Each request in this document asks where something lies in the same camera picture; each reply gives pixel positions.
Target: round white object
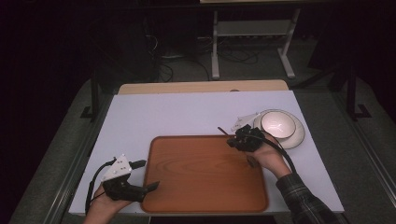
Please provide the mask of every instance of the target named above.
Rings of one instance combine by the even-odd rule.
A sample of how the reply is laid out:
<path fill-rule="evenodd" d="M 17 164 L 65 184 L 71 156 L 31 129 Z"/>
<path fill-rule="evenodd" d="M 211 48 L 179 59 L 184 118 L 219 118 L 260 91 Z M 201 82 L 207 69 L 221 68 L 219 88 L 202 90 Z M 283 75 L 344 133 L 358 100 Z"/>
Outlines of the round white object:
<path fill-rule="evenodd" d="M 285 149 L 294 148 L 294 147 L 299 146 L 304 141 L 305 130 L 304 130 L 303 124 L 294 115 L 292 115 L 291 113 L 284 111 L 284 110 L 269 109 L 269 110 L 262 111 L 261 115 L 254 119 L 253 128 L 259 128 L 260 130 L 262 130 L 262 117 L 264 117 L 264 115 L 269 112 L 285 113 L 285 114 L 289 115 L 294 120 L 294 123 L 296 125 L 296 130 L 292 136 L 290 136 L 288 138 L 277 138 L 279 144 L 283 148 L 285 148 Z"/>
<path fill-rule="evenodd" d="M 262 116 L 262 127 L 273 137 L 287 138 L 294 134 L 296 124 L 287 114 L 280 111 L 268 112 Z"/>

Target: metal rack leg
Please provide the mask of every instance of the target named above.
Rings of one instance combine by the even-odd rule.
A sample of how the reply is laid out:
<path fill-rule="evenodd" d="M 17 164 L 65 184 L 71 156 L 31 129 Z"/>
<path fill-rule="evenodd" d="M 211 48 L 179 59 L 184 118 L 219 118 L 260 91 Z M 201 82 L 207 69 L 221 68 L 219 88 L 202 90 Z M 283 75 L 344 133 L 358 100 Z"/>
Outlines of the metal rack leg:
<path fill-rule="evenodd" d="M 294 29 L 296 27 L 297 20 L 300 15 L 300 11 L 301 10 L 299 8 L 294 10 L 294 15 L 290 21 L 288 33 L 286 35 L 286 43 L 283 46 L 283 48 L 277 50 L 279 57 L 280 57 L 280 61 L 282 61 L 283 67 L 285 68 L 285 72 L 286 72 L 286 75 L 288 76 L 288 78 L 295 78 L 293 69 L 291 68 L 291 65 L 290 65 L 290 62 L 289 62 L 289 59 L 287 56 L 287 53 L 288 53 L 290 42 L 293 38 Z"/>
<path fill-rule="evenodd" d="M 220 79 L 218 61 L 218 12 L 215 11 L 213 19 L 213 51 L 212 51 L 212 78 Z"/>

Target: plaid sleeve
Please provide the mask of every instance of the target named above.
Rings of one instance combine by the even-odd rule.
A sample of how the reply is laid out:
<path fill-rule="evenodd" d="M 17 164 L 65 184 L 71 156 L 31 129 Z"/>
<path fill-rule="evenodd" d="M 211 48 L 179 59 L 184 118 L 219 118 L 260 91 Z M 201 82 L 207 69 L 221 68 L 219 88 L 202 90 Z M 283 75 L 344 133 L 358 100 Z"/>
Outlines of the plaid sleeve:
<path fill-rule="evenodd" d="M 276 182 L 294 223 L 342 223 L 340 219 L 315 197 L 297 174 L 282 176 Z"/>

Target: person's right hand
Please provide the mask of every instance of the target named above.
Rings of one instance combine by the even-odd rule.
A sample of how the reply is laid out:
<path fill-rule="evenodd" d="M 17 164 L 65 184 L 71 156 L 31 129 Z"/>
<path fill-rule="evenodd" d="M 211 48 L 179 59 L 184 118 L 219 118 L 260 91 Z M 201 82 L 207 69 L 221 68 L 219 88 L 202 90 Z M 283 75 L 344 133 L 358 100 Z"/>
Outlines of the person's right hand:
<path fill-rule="evenodd" d="M 277 144 L 273 136 L 265 133 L 265 138 Z M 289 166 L 283 160 L 282 155 L 266 143 L 254 152 L 246 152 L 248 156 L 253 157 L 262 167 L 270 170 L 277 178 L 291 174 Z"/>
<path fill-rule="evenodd" d="M 102 184 L 94 193 L 93 198 L 84 224 L 107 224 L 122 208 L 132 203 L 124 200 L 112 200 L 105 194 Z"/>

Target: white table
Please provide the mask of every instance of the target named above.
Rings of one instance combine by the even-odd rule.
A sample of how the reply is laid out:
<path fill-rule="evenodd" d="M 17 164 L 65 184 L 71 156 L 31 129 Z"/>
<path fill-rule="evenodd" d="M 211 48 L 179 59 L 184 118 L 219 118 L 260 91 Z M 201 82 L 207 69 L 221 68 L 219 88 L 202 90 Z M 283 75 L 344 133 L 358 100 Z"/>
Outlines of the white table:
<path fill-rule="evenodd" d="M 71 214 L 84 214 L 89 182 L 96 170 L 113 157 L 125 154 L 129 161 L 146 160 L 151 140 L 160 135 L 221 134 L 218 127 L 231 132 L 237 117 L 266 109 L 282 109 L 293 114 L 305 128 L 304 141 L 288 153 L 297 172 L 311 191 L 334 212 L 344 212 L 343 205 L 318 154 L 304 116 L 292 91 L 183 92 L 116 95 L 106 115 L 76 196 Z M 95 187 L 99 186 L 99 174 Z M 128 180 L 142 186 L 145 168 L 132 171 Z M 276 188 L 276 178 L 264 170 L 269 206 L 263 214 L 287 212 Z M 145 213 L 139 203 L 120 211 L 127 215 L 155 216 Z"/>

